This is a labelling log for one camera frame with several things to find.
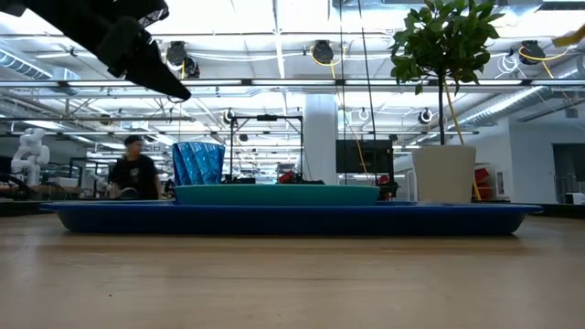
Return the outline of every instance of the man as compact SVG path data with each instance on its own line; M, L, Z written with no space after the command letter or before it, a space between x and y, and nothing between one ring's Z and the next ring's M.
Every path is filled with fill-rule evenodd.
M114 196L120 192L136 191L135 198L156 200L160 197L160 182L156 167L151 158L140 154L143 139L138 135L130 135L124 140L126 155L118 160L112 169L110 180L114 183Z

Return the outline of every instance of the table surface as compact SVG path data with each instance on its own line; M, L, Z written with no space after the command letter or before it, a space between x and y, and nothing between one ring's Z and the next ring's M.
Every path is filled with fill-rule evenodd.
M500 238L81 235L0 218L0 327L583 328L585 221Z

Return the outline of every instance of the plant stem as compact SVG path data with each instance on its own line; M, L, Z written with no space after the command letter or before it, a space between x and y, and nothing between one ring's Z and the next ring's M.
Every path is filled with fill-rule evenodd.
M444 114L442 112L442 82L444 81L444 75L439 74L439 131L441 132L441 145L445 145L445 126L444 126Z

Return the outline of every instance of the teal tray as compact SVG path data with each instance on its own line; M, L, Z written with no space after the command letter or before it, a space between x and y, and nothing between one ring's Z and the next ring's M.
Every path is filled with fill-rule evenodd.
M208 185L177 186L179 205L189 206L373 206L375 186Z

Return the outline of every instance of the white robot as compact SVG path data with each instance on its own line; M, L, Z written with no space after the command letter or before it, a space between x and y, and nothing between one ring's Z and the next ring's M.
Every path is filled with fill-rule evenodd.
M27 170L27 185L37 186L40 179L40 165L48 164L50 151L43 145L41 139L45 131L40 128L28 128L25 134L20 136L20 146L12 157L11 167L13 174L21 174L23 169ZM30 154L26 160L22 157Z

